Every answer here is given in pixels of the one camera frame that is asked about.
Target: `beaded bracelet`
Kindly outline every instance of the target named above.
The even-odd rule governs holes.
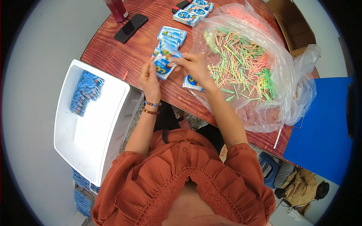
[[[142,111],[146,112],[146,113],[149,113],[151,115],[158,115],[160,112],[159,111],[149,111],[149,110],[146,110],[144,107],[142,107]]]
[[[148,102],[148,101],[144,101],[144,104],[146,105],[151,105],[151,106],[154,106],[154,107],[159,107],[162,105],[162,103],[151,103],[151,102]]]

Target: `woman's arm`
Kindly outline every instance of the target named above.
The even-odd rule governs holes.
[[[228,150],[234,145],[248,143],[241,120],[235,110],[225,101],[221,91],[211,78],[203,56],[191,53],[184,53],[183,55],[183,58],[174,58],[173,62],[186,68],[188,73],[204,88]]]
[[[161,99],[160,83],[156,77],[156,66],[151,59],[147,62],[141,71],[139,83],[143,89],[146,100],[150,103],[159,103]],[[149,111],[157,111],[158,107],[145,105]],[[156,115],[146,112],[141,113],[141,117],[131,134],[125,148],[125,152],[137,152],[147,157],[150,142],[155,127]]]

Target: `black smartphone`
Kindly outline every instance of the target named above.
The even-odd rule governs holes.
[[[115,34],[114,38],[125,43],[147,21],[148,17],[137,13]]]

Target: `blue folder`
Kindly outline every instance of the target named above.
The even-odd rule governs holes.
[[[302,127],[293,128],[283,157],[340,185],[352,147],[346,119],[348,85],[352,78],[319,78],[315,82],[317,96]]]

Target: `red wooden table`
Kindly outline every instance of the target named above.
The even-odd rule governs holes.
[[[181,2],[181,0],[126,0],[124,5],[129,12],[129,18],[136,13],[140,13],[148,17],[148,22],[142,26],[127,43],[121,43],[114,39],[114,35],[124,23],[116,23],[112,15],[110,15],[88,44],[81,57],[81,61],[120,79],[122,79],[126,71],[128,71],[124,81],[140,88],[138,77],[141,67],[152,56],[159,42],[156,37],[162,26],[170,26],[188,32],[186,40],[179,51],[189,52],[192,47],[193,36],[191,27],[172,19],[173,13],[171,9],[179,2]],[[244,0],[212,0],[212,2],[214,3],[214,9],[221,5],[234,2],[245,4]],[[268,21],[272,28],[284,40],[274,15],[269,12],[264,2],[262,0],[249,0],[248,2],[260,16]],[[184,76],[181,72],[174,72],[166,81],[160,80],[162,100],[208,123],[216,125],[213,115],[192,96],[186,88],[182,88],[183,79]],[[278,131],[272,133],[247,132],[247,137],[249,143],[282,158],[291,131],[291,126],[284,126],[275,149],[273,148]]]

